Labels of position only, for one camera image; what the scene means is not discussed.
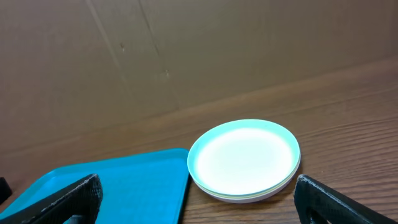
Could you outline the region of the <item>white plate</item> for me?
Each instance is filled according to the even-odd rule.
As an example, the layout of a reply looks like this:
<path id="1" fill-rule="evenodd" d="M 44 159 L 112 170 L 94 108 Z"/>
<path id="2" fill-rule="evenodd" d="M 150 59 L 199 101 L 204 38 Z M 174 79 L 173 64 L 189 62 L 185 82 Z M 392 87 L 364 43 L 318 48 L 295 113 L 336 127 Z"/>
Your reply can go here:
<path id="1" fill-rule="evenodd" d="M 253 196 L 244 196 L 244 197 L 227 197 L 227 196 L 220 196 L 215 193 L 211 193 L 209 190 L 206 190 L 204 187 L 202 187 L 200 184 L 196 184 L 202 191 L 204 191 L 206 194 L 210 195 L 211 197 L 220 200 L 222 202 L 228 202 L 228 203 L 252 203 L 252 202 L 258 202 L 264 199 L 267 199 L 277 193 L 279 193 L 281 190 L 286 188 L 294 178 L 294 176 L 297 174 L 297 170 L 293 172 L 287 179 L 285 179 L 283 182 L 281 182 L 279 185 L 276 185 L 273 189 L 266 190 L 263 193 L 258 193 L 257 195 L 254 194 Z"/>

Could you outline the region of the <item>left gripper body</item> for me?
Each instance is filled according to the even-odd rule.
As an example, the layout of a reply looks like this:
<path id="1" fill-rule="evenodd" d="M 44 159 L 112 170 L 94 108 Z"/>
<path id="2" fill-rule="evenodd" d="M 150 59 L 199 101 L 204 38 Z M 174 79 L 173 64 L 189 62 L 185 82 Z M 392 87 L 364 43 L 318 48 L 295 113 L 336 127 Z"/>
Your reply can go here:
<path id="1" fill-rule="evenodd" d="M 0 204 L 12 195 L 12 190 L 4 177 L 0 177 Z"/>

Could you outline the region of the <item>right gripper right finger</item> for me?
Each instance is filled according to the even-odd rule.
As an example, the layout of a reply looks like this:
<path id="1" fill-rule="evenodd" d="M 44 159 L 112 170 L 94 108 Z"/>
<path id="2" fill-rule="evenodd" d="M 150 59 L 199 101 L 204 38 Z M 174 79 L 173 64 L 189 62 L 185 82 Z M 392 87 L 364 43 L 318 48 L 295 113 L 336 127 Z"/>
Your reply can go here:
<path id="1" fill-rule="evenodd" d="M 303 174 L 297 177 L 294 204 L 303 224 L 397 224 Z"/>

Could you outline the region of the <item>yellow-green plate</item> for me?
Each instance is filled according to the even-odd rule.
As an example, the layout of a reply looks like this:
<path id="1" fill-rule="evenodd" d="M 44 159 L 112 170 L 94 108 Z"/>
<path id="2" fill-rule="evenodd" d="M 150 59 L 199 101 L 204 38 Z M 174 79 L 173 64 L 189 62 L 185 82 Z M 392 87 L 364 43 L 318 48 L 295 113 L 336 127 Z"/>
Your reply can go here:
<path id="1" fill-rule="evenodd" d="M 224 202 L 231 202 L 231 203 L 240 203 L 240 201 L 242 201 L 242 203 L 249 203 L 249 202 L 257 202 L 260 200 L 264 200 L 266 198 L 269 198 L 273 195 L 275 195 L 276 193 L 280 192 L 281 190 L 283 190 L 284 188 L 286 188 L 286 186 L 288 186 L 290 184 L 290 182 L 292 181 L 293 177 L 298 174 L 300 171 L 300 166 L 298 166 L 285 180 L 283 180 L 281 183 L 277 184 L 276 186 L 267 189 L 263 192 L 259 192 L 259 193 L 254 193 L 254 194 L 249 194 L 249 195 L 237 195 L 237 196 L 230 196 L 230 195 L 221 195 L 218 193 L 214 193 L 211 192 L 210 190 L 207 190 L 206 188 L 204 188 L 203 186 L 201 186 L 199 183 L 196 183 L 196 185 L 205 193 L 211 195 L 214 198 L 217 198 L 221 201 Z"/>

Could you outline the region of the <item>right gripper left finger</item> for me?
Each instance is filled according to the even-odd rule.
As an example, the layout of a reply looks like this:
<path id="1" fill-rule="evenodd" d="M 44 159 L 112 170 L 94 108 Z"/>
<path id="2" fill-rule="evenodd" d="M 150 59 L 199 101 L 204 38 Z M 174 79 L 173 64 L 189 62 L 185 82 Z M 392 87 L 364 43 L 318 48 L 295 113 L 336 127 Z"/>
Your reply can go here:
<path id="1" fill-rule="evenodd" d="M 1 224 L 94 224 L 103 199 L 97 174 L 66 186 L 31 206 L 1 220 Z"/>

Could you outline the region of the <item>light blue plate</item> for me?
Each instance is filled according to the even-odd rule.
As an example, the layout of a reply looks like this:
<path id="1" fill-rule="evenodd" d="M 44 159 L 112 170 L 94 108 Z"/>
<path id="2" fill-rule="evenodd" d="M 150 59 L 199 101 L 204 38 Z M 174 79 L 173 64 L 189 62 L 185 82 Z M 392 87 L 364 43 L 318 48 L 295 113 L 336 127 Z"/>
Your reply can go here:
<path id="1" fill-rule="evenodd" d="M 202 134 L 188 152 L 194 182 L 221 195 L 263 192 L 299 165 L 301 150 L 285 127 L 262 119 L 240 119 Z"/>

